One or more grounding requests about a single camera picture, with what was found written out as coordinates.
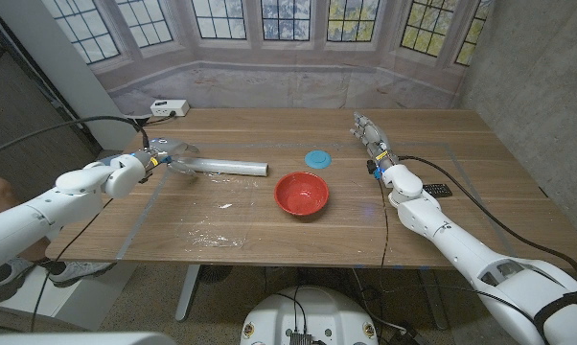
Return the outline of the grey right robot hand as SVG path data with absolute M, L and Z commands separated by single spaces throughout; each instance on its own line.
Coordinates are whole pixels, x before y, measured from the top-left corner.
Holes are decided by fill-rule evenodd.
M 390 142 L 374 122 L 359 112 L 354 113 L 355 127 L 350 132 L 366 147 L 366 151 L 382 172 L 398 163 Z

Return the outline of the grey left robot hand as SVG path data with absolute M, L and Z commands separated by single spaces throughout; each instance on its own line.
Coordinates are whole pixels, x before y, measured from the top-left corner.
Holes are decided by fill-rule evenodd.
M 150 145 L 145 152 L 150 155 L 150 161 L 146 166 L 147 176 L 159 165 L 165 164 L 170 172 L 194 175 L 193 169 L 187 168 L 180 162 L 180 156 L 186 152 L 199 153 L 196 146 L 173 138 L 155 138 L 150 140 Z

